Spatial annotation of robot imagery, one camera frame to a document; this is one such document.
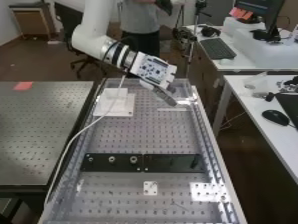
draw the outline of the white cable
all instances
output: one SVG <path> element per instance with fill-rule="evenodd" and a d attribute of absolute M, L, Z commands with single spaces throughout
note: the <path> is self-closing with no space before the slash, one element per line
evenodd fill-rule
<path fill-rule="evenodd" d="M 53 185 L 55 185 L 55 182 L 56 182 L 56 179 L 57 179 L 57 176 L 59 176 L 59 171 L 61 169 L 61 166 L 63 166 L 63 161 L 64 161 L 64 158 L 67 156 L 67 153 L 68 153 L 68 150 L 69 150 L 69 147 L 73 143 L 73 141 L 76 140 L 76 138 L 81 135 L 83 132 L 85 132 L 97 122 L 100 122 L 103 120 L 103 118 L 108 115 L 108 113 L 111 112 L 115 104 L 116 104 L 116 101 L 119 99 L 119 94 L 120 94 L 120 89 L 123 87 L 123 84 L 124 84 L 124 80 L 125 80 L 125 77 L 126 75 L 123 76 L 123 79 L 121 79 L 121 82 L 120 82 L 120 85 L 119 85 L 119 90 L 117 90 L 117 95 L 116 95 L 116 98 L 115 98 L 115 101 L 113 103 L 111 104 L 111 107 L 107 111 L 107 113 L 97 119 L 95 120 L 75 136 L 73 138 L 71 139 L 71 141 L 68 142 L 68 145 L 67 145 L 67 148 L 64 150 L 64 153 L 63 153 L 63 156 L 60 158 L 60 161 L 59 161 L 59 166 L 57 166 L 57 169 L 56 169 L 56 173 L 55 173 L 55 177 L 53 177 L 53 180 L 52 180 L 52 183 L 51 183 L 51 187 L 49 187 L 49 191 L 48 191 L 48 194 L 47 194 L 47 197 L 45 197 L 45 201 L 44 201 L 44 208 L 47 206 L 47 203 L 48 203 L 48 200 L 49 200 L 49 196 L 51 196 L 51 193 L 52 193 L 52 190 L 53 190 Z"/>
<path fill-rule="evenodd" d="M 237 118 L 240 118 L 240 117 L 244 116 L 245 114 L 246 114 L 246 112 L 244 112 L 242 114 L 234 116 L 230 120 L 226 121 L 225 124 L 221 125 L 221 127 L 224 127 L 228 123 L 230 123 L 233 120 L 236 120 Z"/>

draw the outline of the black cable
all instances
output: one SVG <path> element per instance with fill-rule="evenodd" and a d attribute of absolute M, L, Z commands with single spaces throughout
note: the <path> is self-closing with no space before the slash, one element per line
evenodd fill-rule
<path fill-rule="evenodd" d="M 286 28 L 283 28 L 283 30 L 286 30 L 291 25 L 291 19 L 289 16 L 278 16 L 278 18 L 287 18 L 287 26 L 286 26 Z"/>
<path fill-rule="evenodd" d="M 286 30 L 286 29 L 289 29 L 289 27 L 290 27 L 290 25 L 291 25 L 291 19 L 290 19 L 290 17 L 289 16 L 278 16 L 278 18 L 287 18 L 287 26 L 286 26 L 286 28 L 282 28 L 281 29 L 281 31 L 279 31 L 279 36 L 281 36 L 281 32 L 283 31 L 283 30 Z"/>

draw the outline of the small object on table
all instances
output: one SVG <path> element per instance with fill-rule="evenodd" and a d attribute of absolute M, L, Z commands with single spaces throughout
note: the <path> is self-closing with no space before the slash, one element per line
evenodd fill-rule
<path fill-rule="evenodd" d="M 283 84 L 285 84 L 285 86 L 289 86 L 289 85 L 298 85 L 298 76 L 295 76 L 295 77 L 293 78 L 293 80 L 286 81 Z"/>
<path fill-rule="evenodd" d="M 274 97 L 275 97 L 275 94 L 270 92 L 270 93 L 268 94 L 268 96 L 265 97 L 265 100 L 266 100 L 268 102 L 272 102 L 273 99 L 274 99 Z"/>

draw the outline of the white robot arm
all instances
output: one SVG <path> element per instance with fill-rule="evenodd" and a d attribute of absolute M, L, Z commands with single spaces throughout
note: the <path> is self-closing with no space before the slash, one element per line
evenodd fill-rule
<path fill-rule="evenodd" d="M 150 89 L 170 106 L 177 103 L 170 97 L 177 67 L 160 58 L 133 52 L 129 46 L 107 36 L 115 0 L 87 0 L 83 23 L 77 26 L 72 45 L 92 57 L 115 65 L 141 78 L 141 85 Z"/>

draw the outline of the perforated metal table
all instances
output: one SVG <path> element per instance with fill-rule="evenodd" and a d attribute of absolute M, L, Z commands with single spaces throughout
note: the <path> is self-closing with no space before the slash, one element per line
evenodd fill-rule
<path fill-rule="evenodd" d="M 246 223 L 196 88 L 186 80 L 174 87 L 180 105 L 170 108 L 138 80 L 124 82 L 134 116 L 107 117 L 81 135 L 40 224 Z M 91 113 L 87 125 L 95 119 Z M 206 172 L 81 172 L 88 153 L 197 153 Z M 145 181 L 157 183 L 156 196 L 144 194 Z"/>
<path fill-rule="evenodd" d="M 0 189 L 45 190 L 93 82 L 0 83 Z"/>

